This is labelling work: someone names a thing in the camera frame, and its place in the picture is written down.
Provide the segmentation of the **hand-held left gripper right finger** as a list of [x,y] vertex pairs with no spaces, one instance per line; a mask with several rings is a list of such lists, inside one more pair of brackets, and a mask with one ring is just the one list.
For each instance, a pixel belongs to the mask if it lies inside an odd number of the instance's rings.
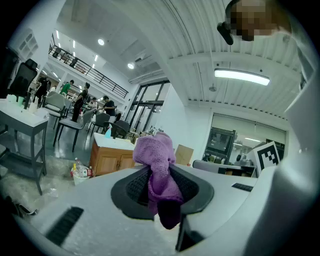
[[257,182],[257,178],[219,174],[182,165],[172,165],[171,176],[184,198],[175,246],[178,252],[208,238],[228,221]]

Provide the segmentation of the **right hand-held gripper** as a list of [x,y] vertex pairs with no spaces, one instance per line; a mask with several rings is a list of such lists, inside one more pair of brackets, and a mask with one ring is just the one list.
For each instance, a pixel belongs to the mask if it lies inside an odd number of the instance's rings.
[[264,169],[279,164],[280,159],[275,142],[272,141],[254,148],[253,162],[255,166],[235,166],[194,160],[192,167],[216,174],[257,178]]

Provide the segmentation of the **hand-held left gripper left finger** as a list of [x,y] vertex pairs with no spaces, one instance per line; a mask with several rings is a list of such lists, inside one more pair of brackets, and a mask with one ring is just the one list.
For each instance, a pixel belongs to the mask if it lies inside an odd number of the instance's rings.
[[83,213],[62,244],[72,256],[174,256],[178,229],[165,230],[159,218],[125,216],[112,202],[114,184],[141,166],[91,178],[39,210],[31,224],[43,235],[70,207]]

